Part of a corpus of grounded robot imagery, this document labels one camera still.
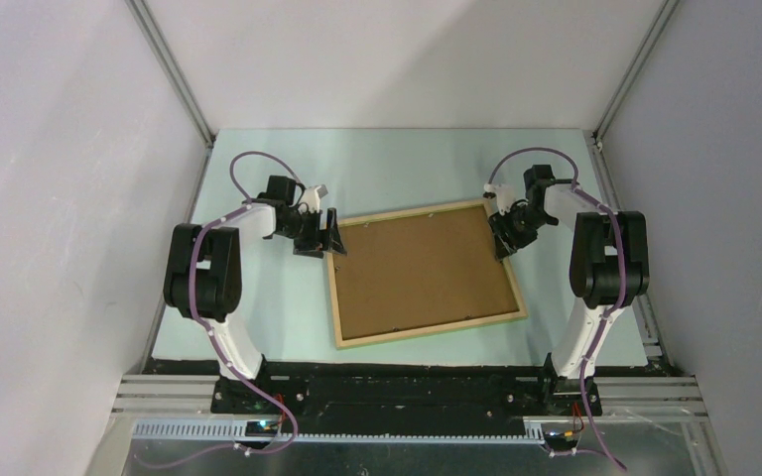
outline grey wall panel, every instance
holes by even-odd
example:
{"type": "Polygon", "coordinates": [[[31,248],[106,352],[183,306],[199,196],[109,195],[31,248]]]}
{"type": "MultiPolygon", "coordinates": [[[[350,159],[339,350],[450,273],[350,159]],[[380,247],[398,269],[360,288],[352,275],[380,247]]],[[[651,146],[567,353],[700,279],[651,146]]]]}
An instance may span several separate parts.
{"type": "Polygon", "coordinates": [[[762,2],[684,2],[604,138],[650,295],[735,475],[762,474],[762,2]]]}
{"type": "Polygon", "coordinates": [[[0,1],[0,475],[84,472],[203,157],[125,2],[0,1]]]}
{"type": "Polygon", "coordinates": [[[591,129],[661,0],[151,1],[212,129],[591,129]]]}

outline aluminum frame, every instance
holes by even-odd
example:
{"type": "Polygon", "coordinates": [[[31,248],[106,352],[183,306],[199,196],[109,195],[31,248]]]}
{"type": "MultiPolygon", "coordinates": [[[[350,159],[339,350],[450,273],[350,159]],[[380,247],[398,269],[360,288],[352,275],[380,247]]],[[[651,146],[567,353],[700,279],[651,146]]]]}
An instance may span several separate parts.
{"type": "MultiPolygon", "coordinates": [[[[213,145],[214,134],[196,103],[179,64],[174,59],[146,0],[127,0],[128,5],[142,29],[147,42],[165,71],[192,124],[197,129],[208,148],[213,145]]],[[[603,198],[619,207],[617,192],[602,153],[602,140],[614,121],[621,104],[627,97],[636,78],[647,63],[659,38],[667,27],[679,0],[665,0],[644,37],[635,58],[621,79],[615,94],[606,106],[597,128],[586,131],[585,137],[592,158],[594,171],[603,193],[603,198]]],[[[203,164],[207,167],[208,155],[203,164]]],[[[197,182],[197,189],[191,200],[189,218],[202,187],[203,174],[197,182]]],[[[164,306],[160,305],[147,343],[142,369],[150,357],[153,343],[161,320],[164,306]]],[[[635,314],[642,330],[645,351],[651,362],[670,359],[665,351],[663,339],[653,308],[646,297],[635,301],[635,314]]],[[[117,398],[113,404],[109,425],[95,452],[87,474],[121,474],[129,457],[133,430],[140,421],[155,418],[170,420],[197,420],[226,425],[227,421],[260,420],[275,416],[213,415],[210,412],[211,396],[216,376],[163,376],[126,375],[122,378],[117,398]]],[[[716,440],[708,420],[707,410],[702,401],[697,380],[693,377],[596,377],[603,416],[595,420],[602,423],[679,423],[689,446],[695,473],[698,475],[723,475],[727,470],[717,448],[716,440]]],[[[537,425],[565,424],[572,419],[568,416],[525,416],[525,423],[537,425]]],[[[366,437],[349,435],[304,435],[309,441],[367,442],[366,437]]],[[[379,442],[398,441],[395,436],[378,439],[379,442]]],[[[513,439],[503,440],[508,443],[513,439]]],[[[456,443],[458,439],[449,438],[456,443]]]]}
{"type": "MultiPolygon", "coordinates": [[[[205,180],[205,171],[208,170],[208,164],[211,160],[212,148],[208,147],[205,150],[205,157],[202,159],[202,167],[200,167],[197,174],[197,184],[189,201],[189,208],[186,210],[186,221],[191,221],[194,215],[194,209],[196,208],[197,201],[199,200],[199,193],[202,190],[202,183],[205,180]]],[[[156,345],[156,339],[159,337],[159,326],[162,325],[162,316],[165,315],[165,300],[160,298],[156,306],[156,312],[153,314],[153,321],[150,324],[150,331],[148,332],[147,343],[145,344],[142,358],[139,360],[138,368],[134,369],[135,372],[141,372],[147,366],[148,360],[150,360],[153,354],[153,348],[156,345]]]]}

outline light blue table surface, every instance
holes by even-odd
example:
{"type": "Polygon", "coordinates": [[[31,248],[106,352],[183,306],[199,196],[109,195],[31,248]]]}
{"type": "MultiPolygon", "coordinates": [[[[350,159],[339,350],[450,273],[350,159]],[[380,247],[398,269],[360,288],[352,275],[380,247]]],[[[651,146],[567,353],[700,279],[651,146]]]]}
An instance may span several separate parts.
{"type": "MultiPolygon", "coordinates": [[[[222,130],[217,136],[193,221],[212,220],[239,206],[242,196],[228,173],[240,152],[280,157],[305,184],[324,183],[323,207],[340,218],[478,198],[492,168],[506,154],[531,146],[559,149],[579,166],[579,181],[600,196],[579,130],[553,129],[343,129],[222,130]]],[[[558,178],[571,167],[545,153],[525,154],[504,165],[496,182],[523,194],[522,174],[532,164],[551,164],[558,178]]],[[[236,175],[253,196],[269,175],[285,171],[249,157],[236,175]]],[[[232,318],[243,319],[269,360],[422,365],[542,365],[568,322],[574,296],[569,286],[572,233],[564,226],[539,230],[539,239],[512,258],[529,317],[524,320],[337,350],[334,347],[325,261],[292,255],[284,237],[256,241],[241,250],[243,295],[232,318]]],[[[153,357],[214,359],[202,329],[167,308],[153,357]]],[[[615,322],[597,365],[647,364],[632,309],[615,322]]]]}

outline white bracket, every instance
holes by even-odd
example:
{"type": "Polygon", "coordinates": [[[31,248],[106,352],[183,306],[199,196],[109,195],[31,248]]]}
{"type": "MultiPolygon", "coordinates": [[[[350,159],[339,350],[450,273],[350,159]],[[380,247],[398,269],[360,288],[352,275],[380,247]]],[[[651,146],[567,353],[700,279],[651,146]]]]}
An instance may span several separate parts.
{"type": "Polygon", "coordinates": [[[498,213],[505,215],[515,203],[515,189],[506,183],[487,183],[483,186],[487,193],[495,194],[495,202],[498,204],[498,213]]]}
{"type": "Polygon", "coordinates": [[[600,212],[594,205],[574,193],[569,183],[551,185],[545,190],[545,212],[560,220],[560,224],[571,231],[576,226],[576,215],[588,211],[600,212]]]}
{"type": "MultiPolygon", "coordinates": [[[[250,203],[247,211],[234,219],[224,221],[223,226],[238,228],[241,251],[254,240],[270,236],[276,231],[276,210],[264,203],[250,203]]],[[[254,379],[261,367],[262,355],[250,338],[247,326],[237,315],[238,309],[226,316],[222,323],[211,324],[217,344],[232,367],[244,377],[254,379]]],[[[223,362],[220,362],[220,375],[230,380],[238,380],[223,362]]]]}
{"type": "Polygon", "coordinates": [[[313,185],[306,188],[297,203],[304,203],[308,209],[300,209],[300,213],[317,213],[322,210],[321,199],[326,195],[328,195],[328,189],[325,188],[325,185],[313,185]]]}
{"type": "Polygon", "coordinates": [[[585,301],[579,297],[574,301],[571,317],[563,333],[563,338],[551,353],[551,361],[554,364],[557,375],[567,379],[579,378],[579,368],[582,364],[583,356],[588,353],[588,347],[591,346],[591,341],[594,340],[594,334],[597,332],[600,322],[605,320],[606,328],[603,331],[600,342],[585,366],[585,377],[594,375],[594,364],[597,360],[597,354],[606,340],[606,334],[611,330],[615,319],[623,312],[623,308],[620,308],[612,312],[608,318],[604,318],[603,313],[608,308],[608,305],[601,305],[594,309],[589,309],[585,306],[585,301]]]}

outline robotic arm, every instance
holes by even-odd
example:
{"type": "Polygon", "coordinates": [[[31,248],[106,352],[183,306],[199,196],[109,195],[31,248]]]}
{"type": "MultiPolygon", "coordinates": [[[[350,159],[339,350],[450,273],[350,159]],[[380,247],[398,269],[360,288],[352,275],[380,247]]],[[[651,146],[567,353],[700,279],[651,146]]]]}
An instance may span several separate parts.
{"type": "MultiPolygon", "coordinates": [[[[246,209],[205,234],[197,261],[208,264],[208,268],[197,267],[196,270],[196,308],[200,317],[211,320],[211,330],[226,360],[247,379],[256,377],[263,357],[243,322],[235,322],[228,316],[241,300],[240,248],[256,239],[281,235],[294,240],[295,255],[315,258],[321,258],[323,252],[345,255],[336,209],[328,209],[326,226],[320,229],[320,201],[325,195],[325,185],[305,188],[292,178],[270,176],[267,190],[247,203],[246,209]],[[302,195],[294,203],[297,188],[302,190],[302,195]]],[[[187,318],[192,318],[191,255],[194,239],[201,229],[194,224],[177,225],[165,273],[165,303],[178,308],[187,318]]],[[[238,380],[222,359],[218,362],[222,376],[238,380]]]]}
{"type": "Polygon", "coordinates": [[[495,256],[503,260],[533,243],[542,226],[563,224],[573,231],[571,290],[576,296],[568,327],[545,364],[546,394],[557,397],[575,390],[583,359],[585,376],[594,375],[594,361],[611,324],[624,307],[647,291],[647,228],[644,215],[635,211],[616,213],[618,230],[611,219],[588,201],[571,179],[557,179],[550,166],[532,166],[524,172],[526,198],[516,200],[506,184],[485,186],[484,196],[495,198],[498,211],[489,217],[495,238],[495,256]],[[623,239],[626,295],[620,308],[604,316],[617,303],[620,290],[615,233],[623,239]],[[597,329],[605,328],[597,337],[597,329]]]}

